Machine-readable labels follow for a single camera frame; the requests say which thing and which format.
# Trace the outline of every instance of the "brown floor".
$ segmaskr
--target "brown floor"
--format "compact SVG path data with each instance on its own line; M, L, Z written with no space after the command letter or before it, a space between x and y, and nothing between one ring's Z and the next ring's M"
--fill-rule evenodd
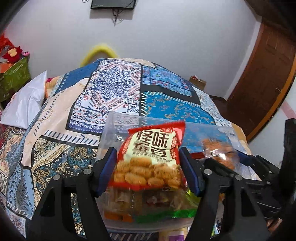
M255 124L240 110L235 110L233 107L230 108L227 102L212 99L217 106L220 114L230 122L241 127L247 136L256 127Z

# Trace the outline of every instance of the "white pillow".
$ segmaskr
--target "white pillow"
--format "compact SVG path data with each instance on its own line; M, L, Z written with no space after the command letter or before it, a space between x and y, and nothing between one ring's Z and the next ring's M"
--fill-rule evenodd
M4 109L0 124L27 129L41 109L47 71L31 80L17 93Z

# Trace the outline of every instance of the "brown wooden door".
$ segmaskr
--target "brown wooden door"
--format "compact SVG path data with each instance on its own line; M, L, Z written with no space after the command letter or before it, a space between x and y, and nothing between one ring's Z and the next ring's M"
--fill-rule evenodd
M242 127L247 139L286 89L294 58L294 42L262 24L249 63L227 101L230 121Z

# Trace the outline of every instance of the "bed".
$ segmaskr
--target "bed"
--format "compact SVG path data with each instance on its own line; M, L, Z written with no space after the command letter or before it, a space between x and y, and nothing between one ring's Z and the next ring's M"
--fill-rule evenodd
M249 153L242 130L224 119L210 97L167 70L141 59L99 59L47 83L46 101L27 130L1 126L0 203L21 234L50 179L79 174L96 160L110 111L229 126ZM75 229L83 235L76 197Z

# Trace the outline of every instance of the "yellow arch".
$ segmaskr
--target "yellow arch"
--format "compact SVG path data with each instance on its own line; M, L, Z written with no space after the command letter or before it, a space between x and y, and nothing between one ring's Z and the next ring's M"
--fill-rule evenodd
M96 45L91 51L88 52L86 57L82 60L80 67L83 67L89 64L91 59L93 59L94 56L100 52L107 54L110 58L118 57L117 54L107 45Z

